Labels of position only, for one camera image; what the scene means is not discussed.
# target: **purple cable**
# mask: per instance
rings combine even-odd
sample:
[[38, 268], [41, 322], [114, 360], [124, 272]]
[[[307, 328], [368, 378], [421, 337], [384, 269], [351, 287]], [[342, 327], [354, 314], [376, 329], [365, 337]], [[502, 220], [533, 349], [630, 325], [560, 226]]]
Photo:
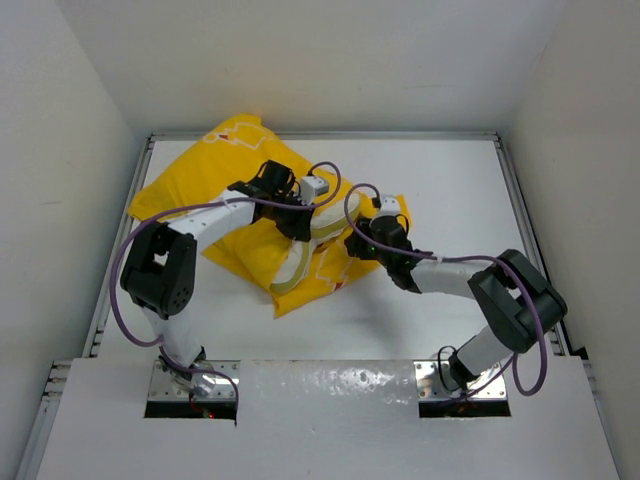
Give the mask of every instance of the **purple cable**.
[[[370, 188], [374, 192], [376, 192], [376, 195], [378, 196], [378, 198], [380, 198], [380, 193], [379, 193], [378, 189], [374, 185], [371, 185], [370, 183], [359, 183], [359, 184], [354, 185], [353, 187], [351, 187], [351, 189], [347, 192], [347, 195], [344, 197], [344, 211], [345, 211], [347, 222], [349, 223], [349, 226], [353, 229], [354, 232], [356, 232], [356, 234], [358, 236], [360, 236], [364, 241], [366, 241], [370, 245], [373, 245], [374, 247], [379, 248], [381, 250], [386, 250], [388, 252], [398, 253], [398, 254], [401, 254], [401, 255], [406, 255], [406, 256], [409, 256], [409, 257], [415, 257], [415, 258], [420, 258], [420, 259], [425, 259], [425, 260], [434, 260], [434, 261], [438, 260], [438, 258], [436, 256], [434, 256], [434, 255], [432, 255], [430, 253], [409, 252], [409, 251], [406, 251], [406, 250], [402, 250], [400, 248], [390, 247], [390, 246], [384, 245], [384, 244], [382, 244], [380, 242], [377, 242], [373, 238], [369, 238], [367, 235], [365, 235], [364, 232], [362, 232], [362, 230], [360, 230], [357, 227], [355, 222], [349, 216], [349, 209], [348, 209], [349, 198], [351, 197], [351, 195], [353, 195], [353, 193], [358, 188]], [[536, 307], [535, 307], [535, 305], [533, 303], [533, 299], [531, 298], [531, 295], [529, 294], [529, 292], [527, 292], [527, 289], [524, 286], [524, 284], [522, 283], [522, 280], [520, 280], [518, 275], [505, 262], [503, 262], [499, 258], [491, 257], [491, 256], [488, 256], [488, 255], [469, 255], [469, 256], [465, 256], [465, 257], [445, 257], [445, 258], [442, 258], [441, 260], [443, 262], [446, 262], [446, 263], [461, 263], [461, 262], [478, 261], [478, 260], [479, 261], [491, 262], [491, 263], [494, 263], [495, 265], [499, 266], [500, 268], [502, 268], [502, 270], [504, 270], [504, 272], [509, 276], [509, 278], [511, 278], [511, 280], [513, 280], [513, 282], [515, 283], [515, 285], [518, 288], [518, 290], [520, 290], [520, 293], [522, 294], [522, 298], [524, 299], [524, 302], [527, 305], [527, 308], [531, 311], [531, 314], [533, 315], [533, 320], [534, 320], [533, 325], [534, 325], [534, 328], [535, 328], [535, 331], [536, 331], [536, 337], [537, 337], [537, 340], [538, 340], [538, 346], [540, 348], [540, 372], [538, 374], [538, 379], [536, 380], [536, 383], [534, 384], [534, 386], [529, 390], [525, 390], [525, 388], [522, 386], [522, 383], [520, 382], [520, 376], [518, 375], [518, 368], [517, 368], [517, 358], [518, 358], [518, 356], [517, 356], [517, 354], [514, 354], [506, 365], [508, 365], [509, 363], [512, 363], [512, 366], [513, 366], [513, 380], [514, 380], [514, 382], [516, 384], [516, 388], [518, 389], [518, 392], [520, 392], [521, 395], [524, 395], [524, 396], [528, 397], [528, 396], [535, 395], [536, 393], [538, 393], [540, 391], [540, 389], [542, 388], [542, 385], [544, 384], [545, 378], [547, 376], [547, 368], [548, 368], [548, 365], [547, 365], [547, 346], [546, 346], [546, 344], [544, 342], [544, 330], [542, 328], [542, 322], [540, 321], [540, 316], [538, 315], [538, 311], [536, 310]], [[477, 393], [478, 391], [482, 390], [489, 383], [491, 383], [493, 380], [495, 380], [495, 378], [497, 378], [501, 374], [501, 372], [498, 375], [496, 375], [494, 378], [489, 380], [489, 382], [487, 382], [484, 386], [482, 386], [479, 389], [477, 389], [475, 391], [475, 393]]]
[[222, 372], [219, 372], [213, 368], [189, 368], [189, 367], [184, 367], [182, 365], [180, 365], [179, 363], [175, 362], [166, 352], [166, 350], [164, 349], [164, 347], [160, 346], [160, 355], [162, 355], [162, 359], [167, 363], [167, 365], [169, 365], [171, 368], [173, 368], [174, 370], [178, 370], [179, 372], [184, 372], [184, 373], [208, 373], [209, 375], [216, 375], [220, 378], [224, 378], [225, 380], [227, 380], [231, 386], [233, 387], [233, 391], [236, 394], [236, 400], [235, 400], [235, 405], [236, 405], [236, 418], [234, 419], [234, 423], [236, 425], [238, 425], [238, 405], [240, 403], [240, 392], [238, 391], [238, 386], [236, 385], [236, 382], [234, 382], [230, 376], [225, 375]]
[[311, 175], [316, 168], [324, 167], [324, 166], [331, 167], [331, 169], [336, 173], [336, 177], [338, 177], [338, 184], [336, 185], [336, 190], [335, 190], [335, 193], [337, 195], [338, 191], [340, 190], [340, 185], [342, 184], [342, 178], [340, 176], [340, 170], [338, 170], [338, 167], [336, 166], [335, 163], [333, 163], [333, 162], [318, 162], [318, 163], [314, 163], [311, 166], [311, 168], [309, 169], [309, 175]]

